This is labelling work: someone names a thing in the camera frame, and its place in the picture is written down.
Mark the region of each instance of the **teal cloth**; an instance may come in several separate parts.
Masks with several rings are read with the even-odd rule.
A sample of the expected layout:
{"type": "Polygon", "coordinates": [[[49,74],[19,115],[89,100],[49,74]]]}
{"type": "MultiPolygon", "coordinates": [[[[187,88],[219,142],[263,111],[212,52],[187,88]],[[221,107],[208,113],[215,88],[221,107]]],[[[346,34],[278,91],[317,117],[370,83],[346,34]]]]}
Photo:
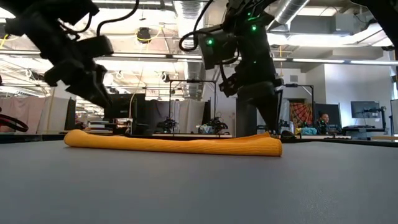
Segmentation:
{"type": "Polygon", "coordinates": [[[302,135],[316,135],[317,129],[316,128],[302,128],[301,134],[302,135]]]}

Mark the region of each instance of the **desk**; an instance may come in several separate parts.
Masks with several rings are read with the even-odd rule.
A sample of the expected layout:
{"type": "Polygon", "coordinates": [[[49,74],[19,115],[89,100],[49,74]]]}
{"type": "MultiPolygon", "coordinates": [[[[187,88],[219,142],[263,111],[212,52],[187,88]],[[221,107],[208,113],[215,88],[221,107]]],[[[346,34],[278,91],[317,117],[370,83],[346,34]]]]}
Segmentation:
{"type": "Polygon", "coordinates": [[[284,144],[283,157],[0,145],[0,223],[398,223],[398,151],[284,144]]]}

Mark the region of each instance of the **ceiling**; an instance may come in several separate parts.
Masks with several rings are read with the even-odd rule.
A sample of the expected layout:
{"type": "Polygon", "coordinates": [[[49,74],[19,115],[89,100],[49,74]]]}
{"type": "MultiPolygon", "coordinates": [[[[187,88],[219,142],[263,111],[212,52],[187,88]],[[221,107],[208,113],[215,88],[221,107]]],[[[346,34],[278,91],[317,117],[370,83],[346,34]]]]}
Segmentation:
{"type": "MultiPolygon", "coordinates": [[[[82,39],[95,36],[97,25],[104,20],[114,19],[121,15],[127,14],[133,7],[133,1],[128,0],[97,0],[97,4],[101,8],[100,12],[93,18],[91,26],[87,32],[81,35],[82,39]]],[[[215,0],[209,7],[205,14],[205,25],[212,26],[219,24],[223,20],[225,5],[227,0],[215,0]]],[[[146,8],[139,8],[137,12],[125,21],[115,22],[112,24],[106,24],[103,26],[101,33],[109,37],[112,42],[115,52],[124,53],[148,53],[148,54],[182,54],[178,47],[178,26],[177,14],[173,9],[171,1],[166,1],[166,10],[153,10],[146,8]],[[148,27],[152,36],[152,40],[149,44],[142,44],[136,38],[136,32],[140,27],[148,27]]],[[[266,12],[270,14],[275,13],[278,1],[271,4],[266,12]]],[[[324,18],[331,18],[336,14],[337,8],[339,13],[353,13],[357,11],[366,12],[365,8],[360,8],[357,5],[352,4],[346,0],[311,0],[309,4],[299,12],[297,19],[310,19],[317,20],[319,14],[322,14],[324,18]]],[[[1,17],[12,17],[6,11],[0,11],[1,17]]],[[[83,18],[73,29],[80,30],[86,26],[88,17],[83,18]]],[[[292,34],[284,34],[284,37],[289,41],[292,34]]],[[[275,38],[280,37],[279,33],[270,34],[272,41],[275,38]]],[[[12,41],[5,41],[3,49],[8,50],[37,50],[32,42],[26,37],[19,37],[12,41]]],[[[299,58],[331,58],[331,57],[347,57],[356,58],[362,57],[363,59],[376,59],[380,55],[379,47],[350,47],[339,49],[336,47],[307,47],[307,46],[296,46],[289,44],[277,44],[273,45],[272,52],[278,57],[299,57],[299,58]]],[[[32,70],[43,74],[45,71],[52,67],[51,63],[46,60],[37,57],[10,57],[6,55],[0,55],[2,61],[0,62],[0,74],[3,77],[4,83],[13,84],[35,84],[42,83],[33,79],[29,79],[29,72],[32,70]]],[[[122,89],[126,91],[134,91],[136,87],[151,86],[159,88],[168,88],[169,84],[164,83],[160,77],[161,74],[169,74],[174,79],[185,79],[186,78],[186,62],[174,61],[170,62],[147,62],[144,60],[110,60],[99,58],[97,63],[104,65],[109,70],[109,75],[112,77],[112,85],[123,86],[122,89]]],[[[300,68],[305,70],[308,64],[302,63],[275,63],[276,67],[284,68],[300,68]]],[[[213,74],[207,75],[206,78],[215,77],[213,74]]],[[[186,83],[176,83],[176,88],[181,88],[182,91],[176,93],[176,95],[183,97],[187,96],[186,83]]],[[[48,88],[25,88],[29,91],[35,91],[35,94],[42,95],[43,92],[49,91],[48,88]]],[[[167,95],[167,90],[158,91],[157,94],[163,96],[167,95]]]]}

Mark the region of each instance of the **ventilation duct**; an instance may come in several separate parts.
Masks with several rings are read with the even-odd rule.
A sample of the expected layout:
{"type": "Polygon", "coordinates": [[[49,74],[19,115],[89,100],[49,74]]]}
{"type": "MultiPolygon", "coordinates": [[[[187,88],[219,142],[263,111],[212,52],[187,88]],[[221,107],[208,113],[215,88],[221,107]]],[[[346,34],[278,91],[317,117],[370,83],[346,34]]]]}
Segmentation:
{"type": "Polygon", "coordinates": [[[275,12],[275,19],[269,24],[268,30],[291,22],[309,1],[310,0],[281,0],[275,12]]]}
{"type": "MultiPolygon", "coordinates": [[[[200,1],[174,1],[175,11],[178,15],[177,26],[178,26],[178,35],[182,37],[183,35],[191,32],[195,23],[201,13],[203,7],[205,6],[205,2],[200,1]]],[[[201,29],[205,26],[205,21],[202,19],[197,29],[201,29]]],[[[190,48],[193,47],[193,40],[188,39],[183,42],[183,47],[190,48]]],[[[190,52],[190,54],[198,55],[199,50],[194,50],[190,52]]],[[[202,73],[202,63],[197,62],[186,62],[184,65],[184,73],[185,79],[196,79],[202,80],[204,79],[204,73],[202,73]]],[[[188,92],[190,98],[198,98],[201,94],[198,94],[200,86],[198,85],[189,85],[188,92]]]]}

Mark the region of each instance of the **green led light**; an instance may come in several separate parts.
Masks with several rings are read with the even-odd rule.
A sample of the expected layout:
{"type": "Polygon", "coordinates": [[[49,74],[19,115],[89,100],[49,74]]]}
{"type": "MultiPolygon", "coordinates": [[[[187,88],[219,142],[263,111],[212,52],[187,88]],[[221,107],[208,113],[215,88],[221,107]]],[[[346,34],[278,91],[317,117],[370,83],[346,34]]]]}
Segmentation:
{"type": "Polygon", "coordinates": [[[213,40],[213,39],[208,39],[208,40],[206,41],[206,44],[207,44],[207,45],[213,45],[213,44],[214,44],[214,40],[213,40]]]}

